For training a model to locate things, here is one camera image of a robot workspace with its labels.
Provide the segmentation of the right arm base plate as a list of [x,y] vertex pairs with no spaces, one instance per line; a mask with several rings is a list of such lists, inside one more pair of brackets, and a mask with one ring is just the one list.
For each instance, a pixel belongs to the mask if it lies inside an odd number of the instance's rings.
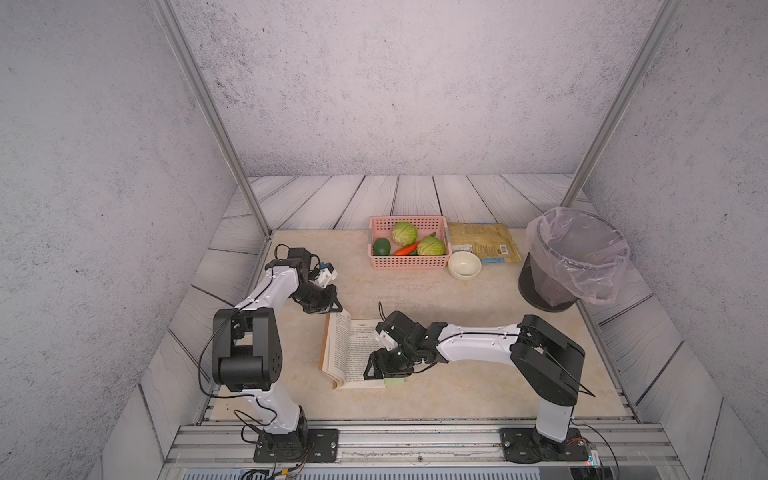
[[512,463],[586,462],[591,457],[589,442],[574,427],[562,442],[542,436],[534,427],[502,428],[499,435],[504,459]]

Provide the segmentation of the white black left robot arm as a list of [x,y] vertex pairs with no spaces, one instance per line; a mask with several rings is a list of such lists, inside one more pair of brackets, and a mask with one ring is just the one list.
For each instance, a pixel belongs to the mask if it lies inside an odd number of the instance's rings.
[[211,350],[213,381],[225,387],[226,400],[245,398],[261,417],[260,426],[272,436],[297,436],[304,429],[302,408],[279,381],[283,351],[277,316],[292,300],[307,314],[342,310],[336,286],[337,271],[304,248],[288,249],[288,256],[265,266],[254,291],[213,317]]

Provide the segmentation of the dark cover paperback book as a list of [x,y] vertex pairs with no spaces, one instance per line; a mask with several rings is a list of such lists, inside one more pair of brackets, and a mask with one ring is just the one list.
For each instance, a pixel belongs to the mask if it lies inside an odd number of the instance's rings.
[[383,389],[381,379],[365,380],[369,356],[381,345],[376,340],[378,320],[355,320],[347,311],[326,318],[321,371],[332,379],[334,389]]

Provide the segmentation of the green sticky note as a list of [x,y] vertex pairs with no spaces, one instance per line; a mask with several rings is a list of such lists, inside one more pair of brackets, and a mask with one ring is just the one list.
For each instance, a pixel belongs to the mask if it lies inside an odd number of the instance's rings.
[[393,388],[396,386],[403,385],[405,383],[405,380],[406,380],[405,377],[385,378],[383,380],[383,384],[385,388]]

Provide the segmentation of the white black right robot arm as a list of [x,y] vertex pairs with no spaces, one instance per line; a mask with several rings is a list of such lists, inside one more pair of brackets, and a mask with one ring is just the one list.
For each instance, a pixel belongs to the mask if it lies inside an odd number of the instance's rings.
[[394,311],[375,331],[381,347],[369,355],[364,380],[405,378],[419,365],[428,370],[457,361],[513,365],[540,398],[538,435],[556,444],[566,442],[578,396],[592,394],[581,383],[583,348],[537,315],[498,327],[423,326]]

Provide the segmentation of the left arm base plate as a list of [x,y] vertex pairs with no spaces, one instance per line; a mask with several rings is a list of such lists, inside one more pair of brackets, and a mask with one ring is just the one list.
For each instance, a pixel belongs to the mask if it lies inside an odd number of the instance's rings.
[[339,447],[338,429],[303,429],[288,434],[261,434],[255,463],[334,463]]

